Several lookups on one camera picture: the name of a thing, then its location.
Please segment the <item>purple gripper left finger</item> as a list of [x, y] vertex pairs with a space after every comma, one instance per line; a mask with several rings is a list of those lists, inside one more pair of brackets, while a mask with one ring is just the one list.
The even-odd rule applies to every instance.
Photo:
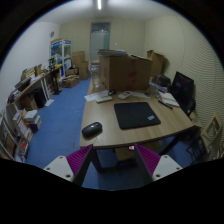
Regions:
[[67, 157], [60, 155], [44, 170], [81, 186], [91, 162], [92, 150], [93, 145], [88, 145]]

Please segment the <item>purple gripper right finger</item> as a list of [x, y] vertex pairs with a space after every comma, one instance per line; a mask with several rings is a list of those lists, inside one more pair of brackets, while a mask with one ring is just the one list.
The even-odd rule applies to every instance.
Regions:
[[160, 156], [139, 144], [134, 145], [134, 154], [145, 185], [182, 169], [169, 155]]

